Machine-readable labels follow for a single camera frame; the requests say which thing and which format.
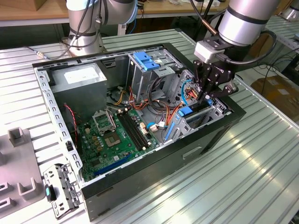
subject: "wooden table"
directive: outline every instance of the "wooden table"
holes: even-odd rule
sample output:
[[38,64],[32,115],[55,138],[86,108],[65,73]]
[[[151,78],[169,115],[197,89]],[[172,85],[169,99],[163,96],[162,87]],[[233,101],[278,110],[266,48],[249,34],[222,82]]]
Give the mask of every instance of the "wooden table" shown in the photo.
[[[228,0],[219,7],[211,8],[209,14],[214,14],[228,6]],[[196,15],[190,3],[173,5],[168,0],[162,2],[148,1],[144,5],[144,18],[175,17]],[[142,13],[138,10],[137,18]],[[0,27],[24,26],[40,24],[68,23],[68,10],[64,0],[47,0],[38,11],[28,11],[13,7],[0,6]]]

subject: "side panel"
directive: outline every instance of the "side panel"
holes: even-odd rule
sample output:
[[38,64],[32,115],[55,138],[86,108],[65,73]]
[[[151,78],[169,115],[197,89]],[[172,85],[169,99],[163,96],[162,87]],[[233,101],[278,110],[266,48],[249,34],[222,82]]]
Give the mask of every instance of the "side panel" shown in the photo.
[[[90,198],[85,198],[85,204],[90,221],[137,195],[152,184],[165,178],[192,160],[198,158],[201,154],[207,152],[219,141],[219,139],[227,132],[227,130],[229,130],[230,127],[237,123],[240,119],[241,117],[231,122],[229,125],[222,126],[208,135],[191,142],[187,146],[180,144],[182,147],[175,149],[175,146],[171,145],[170,147],[173,149],[173,152],[170,155],[165,156],[164,158],[152,163],[151,165],[141,169],[131,176],[124,178],[113,185],[110,185],[96,195],[93,195]],[[158,152],[154,152],[153,154],[148,155],[148,158],[144,159],[156,157],[159,153],[163,153],[165,149],[166,148]],[[107,179],[113,179],[113,175],[114,173],[107,175],[106,178],[95,182],[93,185],[107,185],[109,183],[109,180]]]

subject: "blue expansion slot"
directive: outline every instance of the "blue expansion slot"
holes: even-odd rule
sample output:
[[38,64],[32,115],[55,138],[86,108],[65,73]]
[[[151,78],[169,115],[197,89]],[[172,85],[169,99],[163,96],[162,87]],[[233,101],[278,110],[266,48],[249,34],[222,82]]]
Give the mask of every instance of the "blue expansion slot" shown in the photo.
[[102,169],[99,169],[98,171],[94,172],[93,175],[97,176],[97,175],[101,175],[105,172],[108,172],[111,169],[114,169],[115,167],[120,166],[121,164],[124,164],[128,161],[128,159],[130,158],[130,155],[127,155],[125,158],[122,158],[121,160],[116,161],[115,163],[112,163],[111,165],[104,167]]

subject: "motherboard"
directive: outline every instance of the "motherboard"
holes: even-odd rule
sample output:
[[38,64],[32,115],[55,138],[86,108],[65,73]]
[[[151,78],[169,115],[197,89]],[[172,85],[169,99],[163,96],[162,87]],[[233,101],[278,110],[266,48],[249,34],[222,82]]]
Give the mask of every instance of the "motherboard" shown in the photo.
[[[110,120],[115,124],[115,129],[107,129],[100,132],[105,127],[110,127]],[[132,125],[139,133],[133,133]],[[142,133],[141,118],[134,109],[124,114],[111,114],[111,116],[97,116],[88,122],[78,125],[79,138],[81,141],[80,158],[83,162],[81,170],[85,181],[105,173],[125,162],[144,155],[145,153],[159,147],[158,141],[151,133]],[[140,145],[135,135],[143,137],[146,147]]]

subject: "metal case frame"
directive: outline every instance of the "metal case frame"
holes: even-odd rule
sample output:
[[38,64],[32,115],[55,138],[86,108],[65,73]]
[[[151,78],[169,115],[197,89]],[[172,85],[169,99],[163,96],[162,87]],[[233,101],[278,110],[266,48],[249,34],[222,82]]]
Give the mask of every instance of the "metal case frame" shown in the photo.
[[[185,65],[189,71],[193,70],[192,62],[190,62],[170,43],[150,45],[139,49],[154,49],[157,46],[162,46],[167,49],[173,56],[176,57],[177,60]],[[124,55],[125,52],[132,53],[133,50],[137,49],[138,48],[116,51],[110,53],[108,57]],[[55,99],[51,94],[49,94],[49,96],[47,94],[47,91],[49,90],[47,88],[50,87],[44,80],[43,70],[54,66],[77,64],[79,61],[80,63],[92,62],[100,60],[103,55],[107,55],[107,53],[33,64],[40,87],[44,92],[44,96],[47,96],[44,98],[49,110],[51,110],[51,113],[49,113],[51,119],[57,124],[63,125],[58,125],[58,132],[62,137],[62,143],[65,143],[66,141],[72,142],[72,140],[71,137],[67,135],[68,131],[61,115],[59,116],[59,110],[56,110],[55,106],[50,103],[50,100],[55,102]],[[92,221],[96,219],[111,208],[130,199],[142,190],[180,169],[190,161],[211,149],[229,130],[229,128],[236,124],[246,113],[230,97],[223,97],[221,98],[221,101],[230,108],[232,111],[231,114],[224,116],[222,119],[211,123],[210,125],[204,126],[202,129],[177,140],[173,144],[168,142],[164,145],[162,150],[154,151],[134,163],[130,163],[129,165],[113,170],[101,179],[95,178],[93,182],[87,186],[81,185],[81,191],[90,220]],[[82,167],[82,162],[75,150],[75,147],[73,146],[71,151],[64,149],[64,152],[68,158],[72,158],[69,161],[74,172],[77,174],[79,169]]]

